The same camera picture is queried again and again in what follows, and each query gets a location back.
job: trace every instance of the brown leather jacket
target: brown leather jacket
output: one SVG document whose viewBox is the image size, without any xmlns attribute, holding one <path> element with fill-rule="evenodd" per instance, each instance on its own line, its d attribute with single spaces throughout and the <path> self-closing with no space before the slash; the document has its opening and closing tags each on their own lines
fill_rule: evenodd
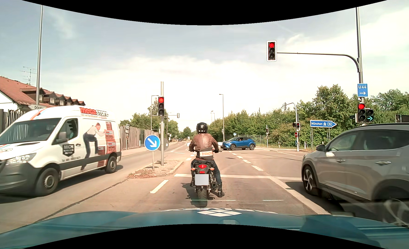
<svg viewBox="0 0 409 249">
<path fill-rule="evenodd" d="M 218 150 L 218 143 L 217 141 L 211 136 L 209 133 L 199 133 L 192 138 L 191 143 L 189 144 L 189 150 L 193 151 L 194 147 L 195 150 L 202 150 L 204 148 L 208 148 L 214 146 L 214 150 Z"/>
</svg>

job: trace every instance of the van windshield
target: van windshield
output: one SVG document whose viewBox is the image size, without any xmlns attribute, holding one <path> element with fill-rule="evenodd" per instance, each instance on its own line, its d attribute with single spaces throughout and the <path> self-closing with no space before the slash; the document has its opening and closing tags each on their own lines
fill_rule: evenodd
<svg viewBox="0 0 409 249">
<path fill-rule="evenodd" d="M 61 118 L 16 122 L 0 136 L 0 145 L 46 141 Z"/>
</svg>

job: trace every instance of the gravel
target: gravel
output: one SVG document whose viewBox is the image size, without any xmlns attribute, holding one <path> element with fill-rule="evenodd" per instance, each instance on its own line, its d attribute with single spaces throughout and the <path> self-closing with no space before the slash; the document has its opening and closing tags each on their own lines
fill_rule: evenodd
<svg viewBox="0 0 409 249">
<path fill-rule="evenodd" d="M 145 167 L 139 171 L 136 171 L 133 174 L 129 174 L 128 178 L 152 178 L 152 177 L 159 177 L 159 176 L 167 176 L 169 171 L 174 169 L 175 166 L 180 161 L 171 160 L 171 161 L 164 161 L 164 165 L 161 166 L 160 161 L 157 161 L 154 165 L 155 170 L 152 169 L 152 165 Z"/>
</svg>

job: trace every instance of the round blue sign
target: round blue sign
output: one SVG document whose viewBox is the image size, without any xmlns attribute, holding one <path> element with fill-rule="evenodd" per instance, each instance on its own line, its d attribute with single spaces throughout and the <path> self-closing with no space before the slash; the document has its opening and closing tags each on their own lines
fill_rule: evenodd
<svg viewBox="0 0 409 249">
<path fill-rule="evenodd" d="M 156 135 L 149 135 L 145 139 L 145 147 L 150 151 L 157 150 L 160 146 L 160 138 Z"/>
</svg>

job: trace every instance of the traffic island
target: traffic island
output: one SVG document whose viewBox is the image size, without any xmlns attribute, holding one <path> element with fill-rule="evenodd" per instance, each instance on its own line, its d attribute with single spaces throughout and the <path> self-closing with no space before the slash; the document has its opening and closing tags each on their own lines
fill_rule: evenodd
<svg viewBox="0 0 409 249">
<path fill-rule="evenodd" d="M 154 165 L 154 169 L 152 169 L 152 165 L 146 166 L 141 170 L 129 174 L 127 178 L 152 178 L 171 175 L 182 163 L 182 161 L 178 160 L 169 160 L 164 161 L 164 165 L 162 166 L 161 162 L 157 161 Z"/>
</svg>

